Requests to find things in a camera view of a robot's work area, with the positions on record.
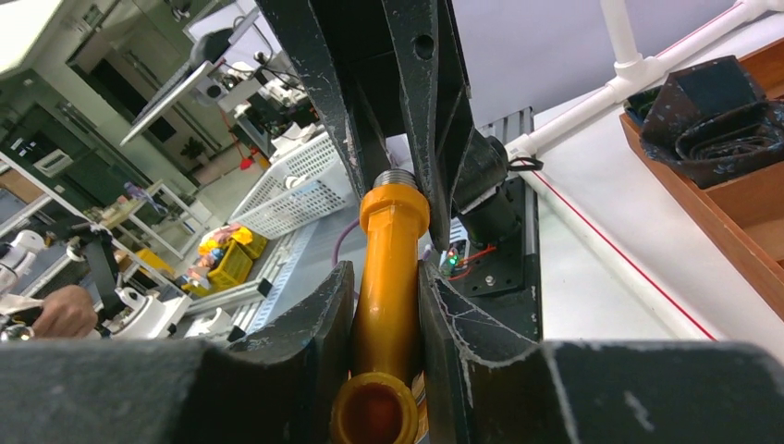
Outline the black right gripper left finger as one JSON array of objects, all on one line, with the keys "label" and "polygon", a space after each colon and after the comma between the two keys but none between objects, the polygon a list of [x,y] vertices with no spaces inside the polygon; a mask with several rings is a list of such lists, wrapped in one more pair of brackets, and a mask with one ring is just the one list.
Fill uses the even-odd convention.
[{"label": "black right gripper left finger", "polygon": [[200,339],[1,347],[5,443],[326,443],[348,375],[355,274],[227,346]]}]

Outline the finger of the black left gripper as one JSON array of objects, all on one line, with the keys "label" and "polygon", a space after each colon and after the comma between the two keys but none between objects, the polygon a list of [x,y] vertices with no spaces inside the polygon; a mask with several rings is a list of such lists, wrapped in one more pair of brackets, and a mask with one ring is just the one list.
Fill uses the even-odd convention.
[{"label": "finger of the black left gripper", "polygon": [[429,232],[449,245],[453,193],[474,133],[471,87],[450,1],[384,1],[398,65],[414,174],[430,205]]},{"label": "finger of the black left gripper", "polygon": [[366,94],[310,1],[260,1],[273,34],[305,87],[360,199],[390,166],[386,142]]}]

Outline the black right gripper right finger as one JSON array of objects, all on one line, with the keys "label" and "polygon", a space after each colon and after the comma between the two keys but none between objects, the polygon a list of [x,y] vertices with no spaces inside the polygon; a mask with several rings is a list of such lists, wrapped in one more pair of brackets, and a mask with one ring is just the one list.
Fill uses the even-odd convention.
[{"label": "black right gripper right finger", "polygon": [[779,443],[783,367],[726,341],[533,342],[418,272],[433,443]]}]

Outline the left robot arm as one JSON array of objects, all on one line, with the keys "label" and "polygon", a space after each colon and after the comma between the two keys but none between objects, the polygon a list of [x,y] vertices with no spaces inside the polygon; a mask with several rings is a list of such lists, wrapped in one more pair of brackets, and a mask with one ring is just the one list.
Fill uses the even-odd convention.
[{"label": "left robot arm", "polygon": [[490,203],[513,171],[500,142],[475,127],[471,85],[448,1],[262,1],[337,148],[358,197],[391,163],[388,138],[408,139],[430,235],[445,249],[454,216]]}]

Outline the person's hand in background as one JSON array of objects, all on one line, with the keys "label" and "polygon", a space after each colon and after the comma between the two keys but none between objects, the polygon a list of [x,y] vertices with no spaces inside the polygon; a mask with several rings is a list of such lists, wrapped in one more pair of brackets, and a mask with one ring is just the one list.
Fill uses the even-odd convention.
[{"label": "person's hand in background", "polygon": [[32,325],[39,338],[84,338],[98,321],[91,294],[76,285],[53,291],[43,299],[41,308]]}]

